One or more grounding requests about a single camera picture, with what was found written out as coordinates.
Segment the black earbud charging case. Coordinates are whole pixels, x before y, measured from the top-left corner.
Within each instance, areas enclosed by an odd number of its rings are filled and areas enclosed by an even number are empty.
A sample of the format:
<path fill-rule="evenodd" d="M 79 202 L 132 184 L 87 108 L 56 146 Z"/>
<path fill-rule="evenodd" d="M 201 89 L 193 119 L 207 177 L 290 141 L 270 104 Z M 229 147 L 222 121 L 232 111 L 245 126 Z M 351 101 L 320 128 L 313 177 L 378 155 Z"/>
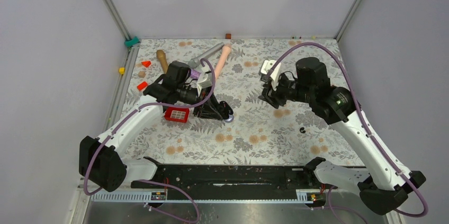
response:
<path fill-rule="evenodd" d="M 223 119 L 227 119 L 229 115 L 234 115 L 233 109 L 230 107 L 230 105 L 227 103 L 227 108 L 224 112 L 220 112 Z"/>

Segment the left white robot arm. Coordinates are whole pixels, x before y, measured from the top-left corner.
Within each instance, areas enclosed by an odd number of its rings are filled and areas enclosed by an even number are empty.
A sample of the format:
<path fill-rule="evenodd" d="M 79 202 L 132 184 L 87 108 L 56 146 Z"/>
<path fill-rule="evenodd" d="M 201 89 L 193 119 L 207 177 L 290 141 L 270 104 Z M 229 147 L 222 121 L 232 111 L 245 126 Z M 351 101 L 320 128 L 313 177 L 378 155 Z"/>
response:
<path fill-rule="evenodd" d="M 154 164 L 142 160 L 125 160 L 124 152 L 139 133 L 151 122 L 158 122 L 169 109 L 193 109 L 201 119 L 213 119 L 226 123 L 234 119 L 234 112 L 225 101 L 219 102 L 215 95 L 215 71 L 211 63 L 200 60 L 200 78 L 196 87 L 187 84 L 190 67 L 179 61 L 171 62 L 167 72 L 145 87 L 133 108 L 109 129 L 93 138 L 85 137 L 79 145 L 79 173 L 84 177 L 84 192 L 89 181 L 100 189 L 115 191 L 123 182 L 144 176 L 151 187 L 164 182 L 163 171 Z"/>

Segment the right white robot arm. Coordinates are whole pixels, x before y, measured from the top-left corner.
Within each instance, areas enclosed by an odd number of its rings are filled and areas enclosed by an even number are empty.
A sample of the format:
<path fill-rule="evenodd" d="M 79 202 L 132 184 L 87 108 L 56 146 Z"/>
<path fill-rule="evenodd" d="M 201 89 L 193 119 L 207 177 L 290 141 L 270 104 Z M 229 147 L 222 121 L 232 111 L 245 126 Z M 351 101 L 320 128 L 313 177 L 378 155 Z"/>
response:
<path fill-rule="evenodd" d="M 260 99 L 274 108 L 287 101 L 307 103 L 349 143 L 366 168 L 358 171 L 316 157 L 304 167 L 303 179 L 308 187 L 317 188 L 322 183 L 339 187 L 358 195 L 374 213 L 384 215 L 402 205 L 413 187 L 425 182 L 422 172 L 411 171 L 381 141 L 372 141 L 375 132 L 361 122 L 364 114 L 356 112 L 351 92 L 331 84 L 326 65 L 318 58 L 298 60 L 293 79 L 281 73 L 280 67 L 275 60 L 263 62 Z"/>

